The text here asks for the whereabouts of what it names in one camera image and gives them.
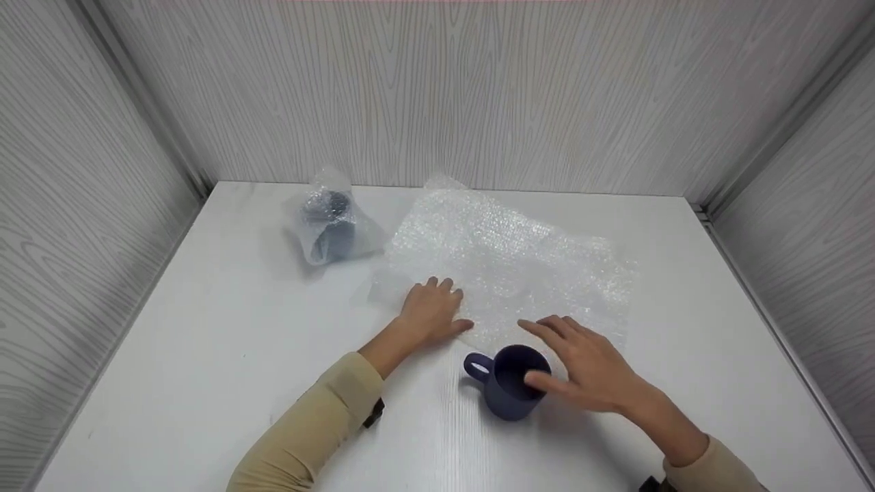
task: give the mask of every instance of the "bubble wrap sheet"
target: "bubble wrap sheet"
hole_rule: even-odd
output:
[[[451,277],[465,292],[459,317],[476,322],[462,341],[488,355],[513,343],[544,349],[516,321],[552,313],[622,350],[636,274],[617,245],[534,221],[448,178],[426,188],[385,247],[374,273],[378,298],[400,306],[414,283]]]

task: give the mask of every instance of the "wood grain wall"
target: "wood grain wall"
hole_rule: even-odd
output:
[[[868,5],[105,2],[213,179],[696,202]]]
[[[0,489],[20,490],[198,203],[65,2],[0,2],[0,67]]]
[[[875,52],[715,227],[875,466]]]

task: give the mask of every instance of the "mug handle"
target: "mug handle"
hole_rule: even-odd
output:
[[[475,367],[474,364],[477,364],[485,370]],[[473,377],[483,384],[486,384],[487,379],[489,379],[489,372],[492,371],[492,365],[492,359],[476,352],[468,354],[468,356],[465,357],[465,361],[462,362],[462,367],[465,368],[465,372],[468,373],[470,377]]]

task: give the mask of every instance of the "table surface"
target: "table surface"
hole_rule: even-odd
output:
[[[213,191],[38,490],[224,490],[255,440],[393,317],[372,262],[308,267],[284,203],[301,185]],[[394,231],[421,189],[356,187]],[[771,490],[867,490],[832,428],[682,199],[486,192],[537,220],[623,242],[639,263],[626,358]],[[549,398],[505,423],[464,378],[460,341],[389,378],[380,423],[319,490],[630,490],[661,455],[622,418]]]

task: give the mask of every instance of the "beige sleeve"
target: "beige sleeve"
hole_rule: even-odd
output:
[[[310,490],[319,470],[368,418],[382,384],[358,353],[341,357],[246,453],[228,492]]]
[[[676,468],[663,460],[662,468],[679,492],[751,492],[765,490],[747,467],[722,442],[709,436],[708,449],[687,467]]]

